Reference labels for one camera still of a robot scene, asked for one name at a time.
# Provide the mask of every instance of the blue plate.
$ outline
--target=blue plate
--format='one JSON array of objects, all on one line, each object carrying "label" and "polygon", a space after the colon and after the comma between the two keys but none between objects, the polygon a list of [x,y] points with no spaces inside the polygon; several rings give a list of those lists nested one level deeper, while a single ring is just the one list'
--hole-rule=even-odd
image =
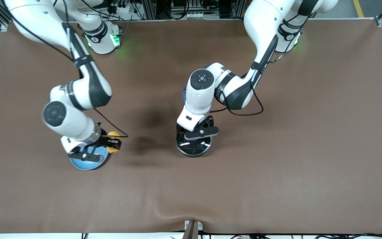
[{"label": "blue plate", "polygon": [[[88,148],[88,153],[91,153],[93,150],[93,147]],[[76,168],[80,170],[93,170],[101,166],[107,159],[109,152],[107,151],[106,147],[101,146],[96,148],[95,154],[99,154],[103,156],[103,159],[99,162],[91,162],[91,161],[82,161],[80,159],[72,159],[70,158],[70,162],[75,166]]]}]

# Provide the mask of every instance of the yellow object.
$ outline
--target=yellow object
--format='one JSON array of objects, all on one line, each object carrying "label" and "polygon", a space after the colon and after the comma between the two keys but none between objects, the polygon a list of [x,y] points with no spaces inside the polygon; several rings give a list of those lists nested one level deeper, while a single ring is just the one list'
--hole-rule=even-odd
[{"label": "yellow object", "polygon": [[[108,136],[112,136],[112,135],[113,136],[120,136],[120,134],[116,131],[111,131],[107,135]],[[117,148],[112,148],[112,147],[107,147],[106,149],[109,153],[115,153],[115,152],[119,151]]]},{"label": "yellow object", "polygon": [[356,8],[357,16],[359,18],[364,18],[362,8],[360,7],[359,0],[353,0],[354,7]]}]

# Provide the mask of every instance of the brown table cover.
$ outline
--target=brown table cover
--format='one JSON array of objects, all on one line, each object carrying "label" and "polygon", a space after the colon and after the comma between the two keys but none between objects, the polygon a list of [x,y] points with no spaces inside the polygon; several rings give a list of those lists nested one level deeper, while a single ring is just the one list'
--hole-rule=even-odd
[{"label": "brown table cover", "polygon": [[[0,233],[173,231],[187,219],[211,233],[382,233],[382,28],[310,20],[303,31],[258,85],[265,112],[214,114],[220,133],[193,159],[174,144],[181,88],[212,62],[244,74],[255,46],[241,21],[130,23],[121,50],[92,53],[113,89],[100,111],[130,138],[81,171],[40,115],[50,89],[78,73],[10,25],[0,33]],[[242,112],[258,110],[253,99]]]}]

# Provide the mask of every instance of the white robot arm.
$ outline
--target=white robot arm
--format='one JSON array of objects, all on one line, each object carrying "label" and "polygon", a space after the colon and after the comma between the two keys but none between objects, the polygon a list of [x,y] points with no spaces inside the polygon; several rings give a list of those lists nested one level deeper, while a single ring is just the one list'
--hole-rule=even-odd
[{"label": "white robot arm", "polygon": [[[74,153],[87,145],[120,148],[120,140],[104,138],[106,134],[100,125],[86,116],[83,111],[105,106],[111,98],[112,90],[85,44],[77,32],[63,22],[53,4],[64,6],[64,1],[80,22],[83,29],[107,30],[107,23],[98,15],[82,14],[77,10],[81,1],[77,0],[6,0],[6,6],[15,18],[15,26],[27,38],[41,42],[33,34],[53,45],[66,48],[73,56],[73,65],[79,69],[81,79],[72,80],[65,85],[54,87],[50,91],[50,102],[42,111],[42,120],[51,130],[62,135],[61,142],[70,157],[78,157]],[[94,44],[94,50],[113,48],[111,40],[105,41],[107,32],[100,34],[100,42]],[[83,158],[100,160],[91,154],[81,154]]]},{"label": "white robot arm", "polygon": [[[243,109],[250,102],[274,51],[286,52],[297,43],[302,25],[309,15],[320,9],[327,12],[338,0],[253,0],[245,15],[244,27],[256,45],[256,58],[244,78],[220,63],[194,71],[188,79],[186,100],[177,119],[176,145],[187,156],[193,141],[217,135],[213,118],[209,116],[216,98],[229,110]],[[181,146],[186,145],[186,152]]]}]

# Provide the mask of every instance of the round joint cap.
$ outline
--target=round joint cap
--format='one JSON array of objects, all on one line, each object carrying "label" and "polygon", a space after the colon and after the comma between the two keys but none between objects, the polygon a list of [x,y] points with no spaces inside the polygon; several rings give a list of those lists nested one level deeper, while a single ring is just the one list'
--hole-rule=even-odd
[{"label": "round joint cap", "polygon": [[60,126],[66,116],[66,107],[59,101],[48,103],[42,111],[42,118],[53,127]]},{"label": "round joint cap", "polygon": [[191,86],[196,90],[209,88],[215,81],[213,74],[206,70],[196,70],[191,74]]}]

